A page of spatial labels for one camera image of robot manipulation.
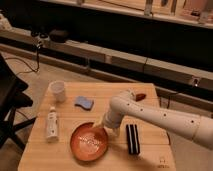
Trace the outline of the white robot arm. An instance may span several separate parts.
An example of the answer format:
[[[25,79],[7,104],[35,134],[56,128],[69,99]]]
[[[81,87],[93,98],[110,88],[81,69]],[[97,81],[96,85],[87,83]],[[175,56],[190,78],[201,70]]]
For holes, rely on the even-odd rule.
[[[141,119],[213,150],[211,118],[138,103],[131,90],[122,91],[110,99],[102,124],[111,129],[119,128],[125,115]]]

